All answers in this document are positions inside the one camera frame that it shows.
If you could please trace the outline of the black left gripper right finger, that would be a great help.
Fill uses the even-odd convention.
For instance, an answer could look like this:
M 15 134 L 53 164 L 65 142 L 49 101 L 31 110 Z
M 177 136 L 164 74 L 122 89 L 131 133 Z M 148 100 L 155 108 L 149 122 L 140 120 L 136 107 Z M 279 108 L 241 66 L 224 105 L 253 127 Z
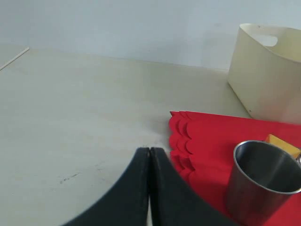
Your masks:
M 149 195 L 154 226 L 234 226 L 181 178 L 164 149 L 150 149 Z

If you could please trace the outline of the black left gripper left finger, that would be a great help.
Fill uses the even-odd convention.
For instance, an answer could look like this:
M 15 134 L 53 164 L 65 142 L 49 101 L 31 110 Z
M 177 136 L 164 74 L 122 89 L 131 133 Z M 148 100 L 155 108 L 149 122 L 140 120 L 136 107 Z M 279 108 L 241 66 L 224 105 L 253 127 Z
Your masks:
M 110 190 L 66 226 L 145 226 L 148 216 L 150 149 L 136 150 Z

